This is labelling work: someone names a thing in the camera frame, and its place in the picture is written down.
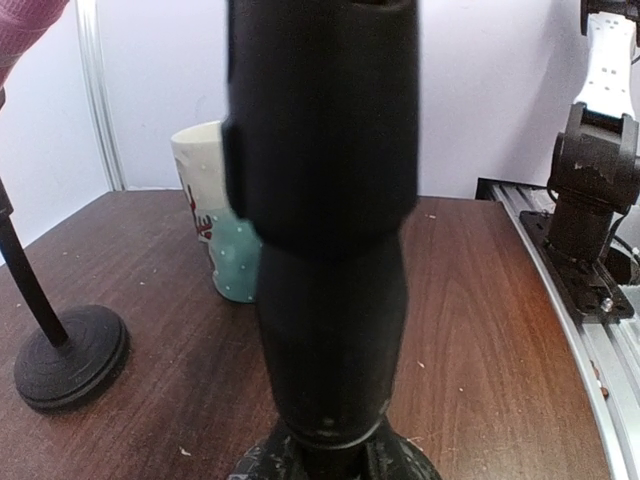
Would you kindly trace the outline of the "right aluminium frame post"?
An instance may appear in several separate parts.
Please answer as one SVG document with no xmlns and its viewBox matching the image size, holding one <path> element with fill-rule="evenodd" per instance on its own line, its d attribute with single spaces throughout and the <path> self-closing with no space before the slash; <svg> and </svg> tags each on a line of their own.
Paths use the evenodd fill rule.
<svg viewBox="0 0 640 480">
<path fill-rule="evenodd" d="M 116 141 L 105 77 L 98 2 L 78 0 L 76 24 L 88 108 L 106 181 L 112 191 L 125 191 L 127 182 Z"/>
</svg>

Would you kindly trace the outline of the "short stand with clip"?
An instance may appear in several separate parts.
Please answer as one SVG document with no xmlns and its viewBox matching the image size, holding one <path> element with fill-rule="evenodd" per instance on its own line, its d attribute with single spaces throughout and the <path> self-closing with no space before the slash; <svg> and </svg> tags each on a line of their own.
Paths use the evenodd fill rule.
<svg viewBox="0 0 640 480">
<path fill-rule="evenodd" d="M 21 346 L 14 382 L 33 410 L 56 414 L 80 408 L 113 383 L 128 358 L 130 335 L 122 318 L 101 305 L 55 313 L 10 216 L 13 206 L 1 191 L 1 254 L 39 329 Z"/>
</svg>

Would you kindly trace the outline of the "floral ceramic mug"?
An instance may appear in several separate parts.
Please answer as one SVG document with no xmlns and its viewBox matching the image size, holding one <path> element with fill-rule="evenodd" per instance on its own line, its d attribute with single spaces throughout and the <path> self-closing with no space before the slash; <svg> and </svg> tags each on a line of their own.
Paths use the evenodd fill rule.
<svg viewBox="0 0 640 480">
<path fill-rule="evenodd" d="M 198 240 L 212 264 L 217 292 L 229 301 L 253 303 L 261 242 L 251 223 L 239 219 L 228 204 L 221 123 L 183 129 L 170 142 Z"/>
</svg>

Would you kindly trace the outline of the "front aluminium rail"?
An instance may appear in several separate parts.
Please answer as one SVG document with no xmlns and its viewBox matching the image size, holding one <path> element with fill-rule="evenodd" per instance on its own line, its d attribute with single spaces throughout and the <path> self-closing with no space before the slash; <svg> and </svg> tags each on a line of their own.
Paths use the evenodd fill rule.
<svg viewBox="0 0 640 480">
<path fill-rule="evenodd" d="M 594 275 L 554 266 L 543 240 L 554 202 L 542 186 L 479 179 L 500 202 L 543 280 L 594 413 L 613 479 L 639 476 L 639 209 L 632 207 Z"/>
</svg>

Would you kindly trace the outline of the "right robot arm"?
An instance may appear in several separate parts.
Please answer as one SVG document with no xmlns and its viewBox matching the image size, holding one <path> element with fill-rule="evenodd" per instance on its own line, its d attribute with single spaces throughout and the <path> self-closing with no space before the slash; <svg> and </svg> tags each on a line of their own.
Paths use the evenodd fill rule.
<svg viewBox="0 0 640 480">
<path fill-rule="evenodd" d="M 613 216 L 626 215 L 639 197 L 639 120 L 631 95 L 639 4 L 583 1 L 580 17 L 587 70 L 554 145 L 547 186 L 557 200 L 547 241 L 570 261 L 594 264 L 611 243 Z"/>
</svg>

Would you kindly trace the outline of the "short stand with taped base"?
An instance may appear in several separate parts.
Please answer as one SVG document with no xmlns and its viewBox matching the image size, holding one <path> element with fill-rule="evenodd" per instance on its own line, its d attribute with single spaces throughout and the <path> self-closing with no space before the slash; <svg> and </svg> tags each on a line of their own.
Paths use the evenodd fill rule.
<svg viewBox="0 0 640 480">
<path fill-rule="evenodd" d="M 417 201 L 414 1 L 232 1 L 226 189 L 259 236 L 278 412 L 235 479 L 434 479 L 387 411 Z"/>
</svg>

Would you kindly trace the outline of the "pink toy microphone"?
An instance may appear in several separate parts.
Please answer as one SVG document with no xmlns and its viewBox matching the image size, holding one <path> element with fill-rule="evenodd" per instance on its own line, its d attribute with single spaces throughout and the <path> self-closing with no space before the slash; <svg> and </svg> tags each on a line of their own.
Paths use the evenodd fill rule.
<svg viewBox="0 0 640 480">
<path fill-rule="evenodd" d="M 61 17 L 67 4 L 67 0 L 1 1 L 1 106 L 16 63 Z"/>
</svg>

